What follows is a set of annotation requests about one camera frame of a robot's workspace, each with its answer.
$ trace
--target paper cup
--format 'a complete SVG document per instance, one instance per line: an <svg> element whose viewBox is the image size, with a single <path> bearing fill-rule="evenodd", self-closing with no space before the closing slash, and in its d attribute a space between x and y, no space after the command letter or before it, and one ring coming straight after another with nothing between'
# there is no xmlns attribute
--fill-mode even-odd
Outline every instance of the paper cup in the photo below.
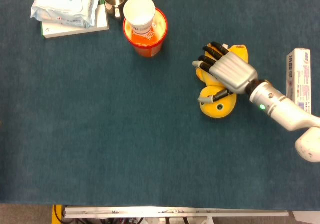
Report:
<svg viewBox="0 0 320 224"><path fill-rule="evenodd" d="M152 0L128 0L123 8L125 19L132 30L139 34L147 34L156 14L156 7Z"/></svg>

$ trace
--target floor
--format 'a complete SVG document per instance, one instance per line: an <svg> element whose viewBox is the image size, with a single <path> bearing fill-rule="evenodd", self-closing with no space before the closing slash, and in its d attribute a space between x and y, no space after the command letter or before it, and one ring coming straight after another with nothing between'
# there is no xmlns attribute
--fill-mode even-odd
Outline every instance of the floor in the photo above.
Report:
<svg viewBox="0 0 320 224"><path fill-rule="evenodd" d="M52 207L48 205L0 204L0 224L51 224ZM290 216L221 217L215 224L303 224Z"/></svg>

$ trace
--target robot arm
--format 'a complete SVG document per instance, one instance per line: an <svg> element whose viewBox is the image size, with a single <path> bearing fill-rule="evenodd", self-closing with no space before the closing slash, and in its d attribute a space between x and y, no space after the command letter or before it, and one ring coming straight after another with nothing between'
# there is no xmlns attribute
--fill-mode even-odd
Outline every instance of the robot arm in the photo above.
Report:
<svg viewBox="0 0 320 224"><path fill-rule="evenodd" d="M307 161L320 162L320 118L299 108L268 81L258 80L257 71L236 54L229 52L217 42L212 42L211 45L222 55L206 46L205 51L216 60L200 57L192 65L220 81L227 88L225 93L247 94L252 103L288 131L310 128L296 141L295 146ZM200 101L215 100L212 96Z"/></svg>

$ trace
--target wire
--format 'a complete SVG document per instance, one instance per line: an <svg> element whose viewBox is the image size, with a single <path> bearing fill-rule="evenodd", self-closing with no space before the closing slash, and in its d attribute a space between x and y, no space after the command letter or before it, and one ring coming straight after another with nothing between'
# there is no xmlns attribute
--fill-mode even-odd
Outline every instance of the wire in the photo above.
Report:
<svg viewBox="0 0 320 224"><path fill-rule="evenodd" d="M141 224L141 222L144 220L144 218L143 217L141 217L141 219L138 221L138 223L137 224Z"/></svg>
<svg viewBox="0 0 320 224"><path fill-rule="evenodd" d="M74 220L72 219L71 221L63 221L63 220L61 220L59 217L58 217L58 214L57 214L57 206L56 205L53 205L54 206L54 214L55 214L55 217L56 217L56 219L60 222L60 223L62 223L62 224L70 224L70 223L72 223Z"/></svg>
<svg viewBox="0 0 320 224"><path fill-rule="evenodd" d="M184 221L184 224L189 224L188 218L184 217L183 221Z"/></svg>

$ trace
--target black fingertip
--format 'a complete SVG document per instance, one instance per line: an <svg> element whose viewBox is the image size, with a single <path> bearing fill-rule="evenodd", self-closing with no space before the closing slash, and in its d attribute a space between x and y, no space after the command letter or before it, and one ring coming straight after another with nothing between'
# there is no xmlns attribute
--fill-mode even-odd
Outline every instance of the black fingertip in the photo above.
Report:
<svg viewBox="0 0 320 224"><path fill-rule="evenodd" d="M205 63L205 62L201 62L201 64L200 64L200 68L207 73L209 73L209 70L211 67L212 67L211 65L209 65L208 63Z"/></svg>
<svg viewBox="0 0 320 224"><path fill-rule="evenodd" d="M218 53L217 51L213 50L209 46L204 46L202 49L204 51L208 52L216 60L220 60L220 58L222 58L222 55L220 53Z"/></svg>
<svg viewBox="0 0 320 224"><path fill-rule="evenodd" d="M215 60L213 60L210 57L207 57L205 55L199 56L198 61L203 61L205 63L208 63L210 66L213 66L216 63Z"/></svg>
<svg viewBox="0 0 320 224"><path fill-rule="evenodd" d="M211 42L210 44L211 44L211 46L217 48L223 55L226 55L226 54L229 52L226 48L224 48L224 47L223 47L220 43L218 43L218 42L213 41L213 42Z"/></svg>

